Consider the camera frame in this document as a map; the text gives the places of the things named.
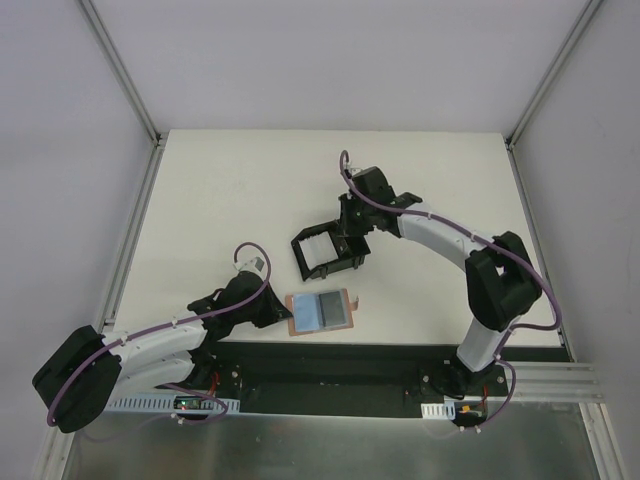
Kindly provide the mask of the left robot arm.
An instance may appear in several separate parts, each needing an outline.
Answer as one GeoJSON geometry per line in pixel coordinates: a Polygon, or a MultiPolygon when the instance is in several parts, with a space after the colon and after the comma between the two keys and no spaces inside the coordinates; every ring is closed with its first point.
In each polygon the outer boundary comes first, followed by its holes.
{"type": "Polygon", "coordinates": [[[214,390],[220,380],[214,357],[220,340],[237,325],[262,329],[291,315],[259,275],[241,272],[225,287],[189,303],[184,317],[134,333],[76,329],[37,371],[32,385],[47,408],[48,425],[73,433],[108,404],[142,390],[166,384],[214,390]]]}

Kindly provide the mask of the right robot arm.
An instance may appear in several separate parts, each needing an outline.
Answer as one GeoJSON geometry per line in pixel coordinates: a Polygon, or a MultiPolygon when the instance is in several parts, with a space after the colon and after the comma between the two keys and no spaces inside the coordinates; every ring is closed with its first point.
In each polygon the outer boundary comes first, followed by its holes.
{"type": "Polygon", "coordinates": [[[349,187],[339,197],[344,236],[388,232],[428,248],[463,271],[472,321],[451,360],[430,375],[430,385],[456,399],[473,394],[495,365],[508,329],[542,294],[523,241],[510,231],[490,239],[473,234],[430,211],[418,196],[397,195],[377,167],[355,174],[343,167],[341,174],[349,187]]]}

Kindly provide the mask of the black card dispenser box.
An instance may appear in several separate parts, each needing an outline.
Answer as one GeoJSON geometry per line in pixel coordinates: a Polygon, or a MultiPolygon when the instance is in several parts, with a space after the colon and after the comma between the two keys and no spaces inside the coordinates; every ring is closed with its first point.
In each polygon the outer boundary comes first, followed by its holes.
{"type": "Polygon", "coordinates": [[[342,236],[337,220],[303,229],[290,244],[304,282],[357,270],[371,253],[364,237],[342,236]]]}

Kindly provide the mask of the brown leather card holder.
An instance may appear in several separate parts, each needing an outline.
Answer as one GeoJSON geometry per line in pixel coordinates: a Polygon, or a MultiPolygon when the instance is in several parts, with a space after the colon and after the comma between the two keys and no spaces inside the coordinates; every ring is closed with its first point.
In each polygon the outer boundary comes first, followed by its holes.
{"type": "Polygon", "coordinates": [[[287,295],[285,298],[285,305],[292,312],[292,317],[288,319],[288,332],[290,336],[295,337],[353,328],[353,314],[359,308],[359,298],[355,297],[354,299],[351,299],[347,289],[338,289],[319,293],[287,295]],[[347,315],[347,323],[343,326],[325,329],[321,324],[321,312],[318,297],[322,293],[331,291],[342,292],[345,313],[347,315]]]}

